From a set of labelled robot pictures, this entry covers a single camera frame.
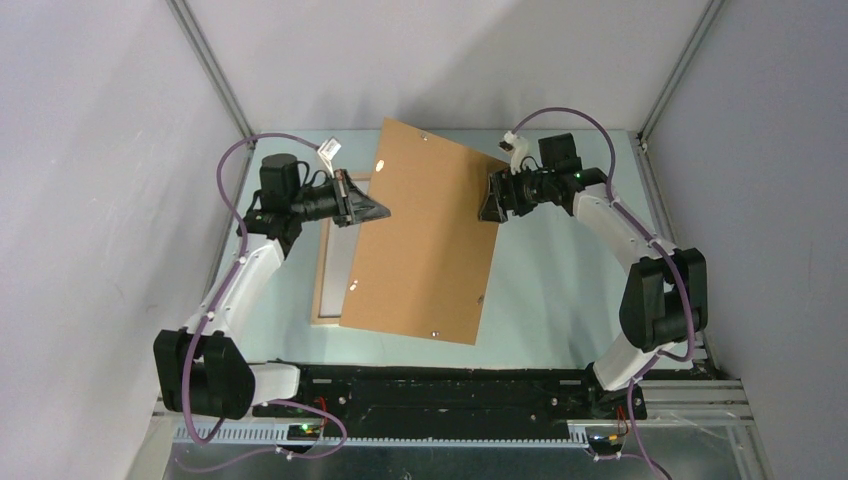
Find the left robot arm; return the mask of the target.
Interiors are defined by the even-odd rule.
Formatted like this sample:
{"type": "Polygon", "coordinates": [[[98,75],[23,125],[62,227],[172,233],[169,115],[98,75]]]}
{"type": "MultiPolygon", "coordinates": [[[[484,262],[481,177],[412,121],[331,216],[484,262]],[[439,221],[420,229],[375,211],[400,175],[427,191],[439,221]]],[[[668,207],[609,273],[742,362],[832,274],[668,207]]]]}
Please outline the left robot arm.
{"type": "Polygon", "coordinates": [[[239,343],[269,280],[282,267],[307,222],[332,220],[339,227],[390,217],[344,169],[322,183],[302,177],[291,154],[262,160],[260,187],[237,227],[235,259],[197,312],[177,330],[161,331],[153,343],[162,402],[171,412],[237,420],[259,404],[277,400],[292,416],[316,403],[315,388],[298,367],[245,358],[239,343]]]}

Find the brown backing board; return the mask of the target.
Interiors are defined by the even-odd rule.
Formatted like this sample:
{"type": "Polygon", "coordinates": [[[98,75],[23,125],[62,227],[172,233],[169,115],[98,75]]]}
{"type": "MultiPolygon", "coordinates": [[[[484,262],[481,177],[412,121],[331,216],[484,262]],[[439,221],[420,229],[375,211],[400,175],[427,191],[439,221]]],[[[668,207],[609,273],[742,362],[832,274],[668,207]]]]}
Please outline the brown backing board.
{"type": "Polygon", "coordinates": [[[479,212],[506,166],[385,119],[368,194],[390,215],[360,227],[340,325],[475,344],[498,232],[479,212]]]}

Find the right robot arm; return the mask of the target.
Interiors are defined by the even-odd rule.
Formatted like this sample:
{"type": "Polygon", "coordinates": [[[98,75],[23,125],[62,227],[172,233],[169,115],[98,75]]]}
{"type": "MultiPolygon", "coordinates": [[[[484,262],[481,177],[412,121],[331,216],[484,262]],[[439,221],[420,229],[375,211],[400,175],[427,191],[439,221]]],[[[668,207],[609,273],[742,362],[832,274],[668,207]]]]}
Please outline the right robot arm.
{"type": "Polygon", "coordinates": [[[612,171],[583,166],[572,135],[539,140],[531,167],[525,164],[528,141],[518,133],[506,132],[499,147],[510,164],[489,174],[480,220],[502,224],[539,205],[555,205],[593,232],[627,276],[621,332],[582,381],[583,408],[606,418],[660,359],[693,359],[697,334],[708,323],[706,259],[649,229],[618,195],[612,171]]]}

